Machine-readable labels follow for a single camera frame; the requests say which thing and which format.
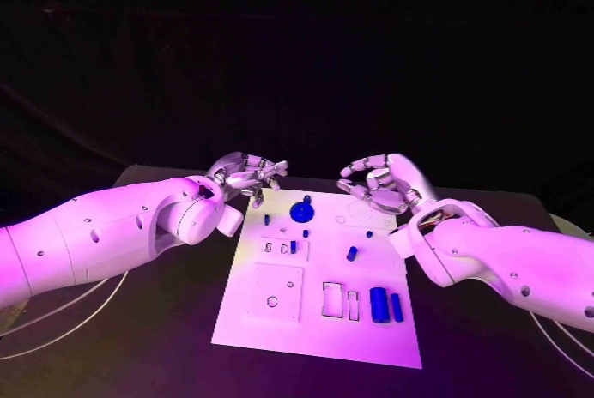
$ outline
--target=dark wall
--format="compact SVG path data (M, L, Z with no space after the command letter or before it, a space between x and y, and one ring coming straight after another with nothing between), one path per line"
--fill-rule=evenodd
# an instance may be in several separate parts
M399 152L594 229L588 2L4 0L4 194L43 208L233 150L313 178Z

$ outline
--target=small hole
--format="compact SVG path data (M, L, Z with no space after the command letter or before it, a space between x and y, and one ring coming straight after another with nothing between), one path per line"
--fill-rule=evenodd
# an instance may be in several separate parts
M95 244L99 242L99 234L95 230L90 231L90 239Z

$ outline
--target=dark table surface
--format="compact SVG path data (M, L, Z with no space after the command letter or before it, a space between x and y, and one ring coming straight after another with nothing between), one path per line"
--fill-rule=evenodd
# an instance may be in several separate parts
M116 185L196 173L131 166ZM331 180L285 178L285 189L338 192ZM507 192L438 189L480 205L501 225L555 231L536 198ZM248 198L232 205L245 211ZM210 344L239 239L214 232L134 269L96 317L59 342L0 360L0 396L310 397L594 396L594 382L572 368L529 314L478 281L435 286L413 259L408 286L424 368L373 365ZM63 334L108 297L118 278L76 306L0 343L17 353ZM34 297L20 322L54 309L89 285Z

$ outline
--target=white cable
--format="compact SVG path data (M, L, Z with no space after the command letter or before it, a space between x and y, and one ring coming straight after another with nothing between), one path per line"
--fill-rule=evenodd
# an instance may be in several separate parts
M114 292L105 299L105 302L101 304L99 308L95 310L95 312L89 315L89 317L65 333L62 334L57 338L54 338L50 342L46 342L43 345L39 345L39 347L31 348L29 351L23 351L21 353L16 353L14 355L7 355L5 357L0 357L0 361L4 359L16 358L20 357L21 355L31 353L33 351L40 350L40 348L44 348L46 346L52 345L54 342L57 342L62 338L69 336L92 319L92 317L99 313L111 299L114 298L115 292L118 291L121 284L124 283L124 279L127 278L127 272L124 273L118 286L115 286Z
M90 294L90 292L99 288L99 286L106 282L108 280L102 280L78 298L75 298L67 304L63 304L59 308L54 308L47 314L41 315L40 317L31 319L30 321L27 321L24 324L18 325L14 328L10 328L7 331L4 331L0 334L0 338L3 336L7 336L8 334L11 334L13 332L18 331L20 329L29 327L33 323L37 323L41 319L46 319L47 317L50 317L53 314L56 314L59 311L65 310L70 305L73 305L83 297L86 297L86 295Z
M532 319L535 320L535 323L537 325L537 327L540 328L542 333L545 334L545 337L548 339L548 341L550 342L550 344L553 345L553 347L556 348L556 351L562 354L562 356L565 356L565 359L573 364L575 368L578 368L578 370L591 378L594 379L594 375L589 374L589 372L581 367L581 365L569 358L569 355L563 352L563 350L561 349L561 347L556 345L553 339L550 338L548 332L545 331L545 328L540 325L540 322L536 320L535 314L532 313L532 311L529 311L529 315L532 316Z
M572 333L566 330L565 326L558 322L553 321L556 326L561 328L561 330L565 332L566 336L572 339L572 341L578 344L579 348L594 357L594 352L589 350L589 348L579 342L579 340L572 336Z

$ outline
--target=robotic arm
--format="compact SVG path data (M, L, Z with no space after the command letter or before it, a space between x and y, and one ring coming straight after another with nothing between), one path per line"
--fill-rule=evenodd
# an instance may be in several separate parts
M278 164L225 155L203 177L171 178L80 195L23 223L0 228L0 308L44 291L93 282L150 262L168 248L197 244L217 229L232 236L239 193L262 201L278 189Z
M594 243L524 226L500 227L473 202L438 200L400 154L357 160L343 169L372 169L367 186L337 187L385 214L413 214L389 235L402 258L415 256L439 286L477 279L510 304L594 332Z

